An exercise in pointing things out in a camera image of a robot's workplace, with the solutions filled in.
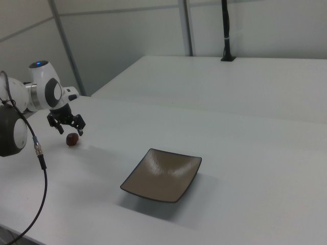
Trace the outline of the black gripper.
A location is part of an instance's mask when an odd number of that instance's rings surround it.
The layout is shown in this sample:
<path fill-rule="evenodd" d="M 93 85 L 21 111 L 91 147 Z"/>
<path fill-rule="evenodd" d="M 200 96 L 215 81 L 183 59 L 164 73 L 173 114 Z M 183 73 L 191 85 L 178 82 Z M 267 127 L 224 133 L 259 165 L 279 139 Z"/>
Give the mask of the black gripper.
<path fill-rule="evenodd" d="M 86 123 L 80 114 L 72 115 L 72 110 L 69 104 L 65 104 L 63 107 L 55 110 L 50 110 L 47 116 L 49 125 L 58 130 L 62 135 L 64 129 L 60 121 L 64 121 L 66 125 L 75 128 L 80 136 L 83 135 L 83 129 Z"/>

